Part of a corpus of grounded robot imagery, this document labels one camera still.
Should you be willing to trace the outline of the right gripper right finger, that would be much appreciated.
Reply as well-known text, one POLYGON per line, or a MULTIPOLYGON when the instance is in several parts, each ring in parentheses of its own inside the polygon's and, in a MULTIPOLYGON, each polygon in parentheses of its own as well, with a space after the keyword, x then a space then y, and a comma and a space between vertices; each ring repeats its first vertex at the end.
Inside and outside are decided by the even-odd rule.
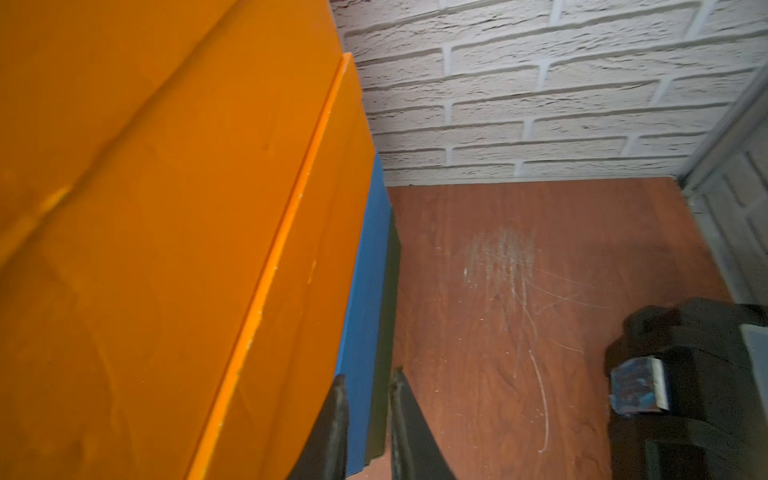
POLYGON ((392 478, 455 480, 401 367, 393 373, 389 404, 392 478))

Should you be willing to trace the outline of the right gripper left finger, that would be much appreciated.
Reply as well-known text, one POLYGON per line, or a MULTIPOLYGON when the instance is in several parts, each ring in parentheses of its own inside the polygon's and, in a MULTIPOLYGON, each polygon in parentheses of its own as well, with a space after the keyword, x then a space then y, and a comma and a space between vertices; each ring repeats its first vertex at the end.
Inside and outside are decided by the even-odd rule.
POLYGON ((349 402, 345 376, 336 375, 288 480, 346 478, 349 402))

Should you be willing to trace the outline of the blue shoebox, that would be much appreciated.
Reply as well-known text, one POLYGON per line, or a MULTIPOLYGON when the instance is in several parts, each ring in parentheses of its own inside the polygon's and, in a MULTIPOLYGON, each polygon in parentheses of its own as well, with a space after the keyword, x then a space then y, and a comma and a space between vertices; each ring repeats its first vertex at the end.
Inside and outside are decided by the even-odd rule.
POLYGON ((364 468, 390 214, 382 162, 375 156, 336 364, 349 404, 347 475, 364 468))

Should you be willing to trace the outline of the orange shoebox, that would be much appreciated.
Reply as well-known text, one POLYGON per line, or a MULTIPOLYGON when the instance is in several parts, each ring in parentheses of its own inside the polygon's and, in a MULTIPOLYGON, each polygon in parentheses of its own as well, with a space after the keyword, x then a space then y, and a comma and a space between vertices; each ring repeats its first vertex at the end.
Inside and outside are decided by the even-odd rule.
POLYGON ((192 479, 284 479, 334 378, 374 162, 344 54, 201 442, 192 479))
POLYGON ((181 479, 342 49, 325 1, 1 5, 1 475, 181 479))

